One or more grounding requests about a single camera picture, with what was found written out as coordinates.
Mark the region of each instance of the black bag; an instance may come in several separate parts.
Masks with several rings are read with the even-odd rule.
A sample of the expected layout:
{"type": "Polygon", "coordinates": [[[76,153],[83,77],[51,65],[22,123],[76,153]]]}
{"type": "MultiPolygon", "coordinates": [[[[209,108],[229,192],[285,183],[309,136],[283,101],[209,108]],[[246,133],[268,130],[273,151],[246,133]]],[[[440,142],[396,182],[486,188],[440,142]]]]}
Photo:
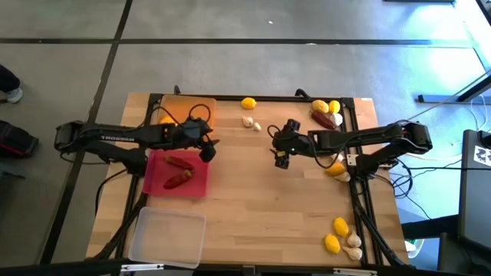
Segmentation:
{"type": "Polygon", "coordinates": [[[0,156],[25,158],[32,156],[38,138],[27,131],[0,120],[0,156]]]}

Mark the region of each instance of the red cutting board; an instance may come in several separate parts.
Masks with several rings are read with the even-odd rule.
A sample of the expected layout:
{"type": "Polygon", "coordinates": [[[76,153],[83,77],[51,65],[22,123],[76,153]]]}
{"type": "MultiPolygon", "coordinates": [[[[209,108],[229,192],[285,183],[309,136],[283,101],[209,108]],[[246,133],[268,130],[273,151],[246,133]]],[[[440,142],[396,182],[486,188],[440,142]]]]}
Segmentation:
{"type": "Polygon", "coordinates": [[[152,150],[147,162],[143,192],[152,196],[205,196],[209,163],[201,161],[198,154],[199,151],[195,150],[152,150]],[[193,165],[193,177],[179,187],[165,189],[163,185],[168,179],[184,171],[167,163],[166,156],[181,158],[193,165]]]}

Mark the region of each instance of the white sticker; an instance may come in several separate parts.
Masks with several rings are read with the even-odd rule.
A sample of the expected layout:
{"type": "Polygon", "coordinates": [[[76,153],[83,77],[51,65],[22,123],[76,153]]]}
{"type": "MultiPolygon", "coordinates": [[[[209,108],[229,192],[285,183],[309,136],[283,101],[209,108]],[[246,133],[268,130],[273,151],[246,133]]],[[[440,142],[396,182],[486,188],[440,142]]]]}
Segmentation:
{"type": "Polygon", "coordinates": [[[474,161],[491,166],[491,150],[476,146],[474,149],[474,161]]]}

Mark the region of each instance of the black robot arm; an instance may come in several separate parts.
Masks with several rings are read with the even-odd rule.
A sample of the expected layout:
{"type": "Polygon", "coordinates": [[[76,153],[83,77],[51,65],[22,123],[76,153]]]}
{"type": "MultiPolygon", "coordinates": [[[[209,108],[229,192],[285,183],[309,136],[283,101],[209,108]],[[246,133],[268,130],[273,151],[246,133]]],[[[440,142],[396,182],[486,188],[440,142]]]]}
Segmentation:
{"type": "Polygon", "coordinates": [[[199,157],[209,162],[215,156],[214,145],[208,133],[213,130],[206,121],[189,117],[184,123],[162,123],[150,126],[113,126],[94,124],[83,130],[81,121],[57,127],[54,148],[61,154],[85,150],[97,154],[104,162],[122,162],[128,172],[142,176],[147,167],[145,149],[177,150],[196,147],[201,149],[199,157]],[[104,141],[137,143],[141,148],[124,149],[104,141]]]}
{"type": "Polygon", "coordinates": [[[381,164],[395,163],[395,159],[401,155],[423,154],[433,147],[427,127],[408,121],[346,133],[337,130],[309,130],[304,135],[298,132],[299,129],[300,123],[289,119],[281,130],[272,135],[275,166],[287,169],[290,155],[317,158],[340,153],[346,147],[388,143],[375,153],[357,156],[356,176],[365,177],[377,172],[381,164]]]}

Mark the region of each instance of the shoe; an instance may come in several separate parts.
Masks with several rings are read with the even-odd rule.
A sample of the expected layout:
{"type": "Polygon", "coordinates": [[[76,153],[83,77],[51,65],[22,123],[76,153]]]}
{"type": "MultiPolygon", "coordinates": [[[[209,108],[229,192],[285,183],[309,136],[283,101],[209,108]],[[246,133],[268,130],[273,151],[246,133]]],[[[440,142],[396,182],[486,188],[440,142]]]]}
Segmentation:
{"type": "Polygon", "coordinates": [[[24,96],[24,91],[22,91],[22,89],[19,87],[7,92],[7,101],[11,104],[16,104],[22,99],[22,96],[24,96]]]}

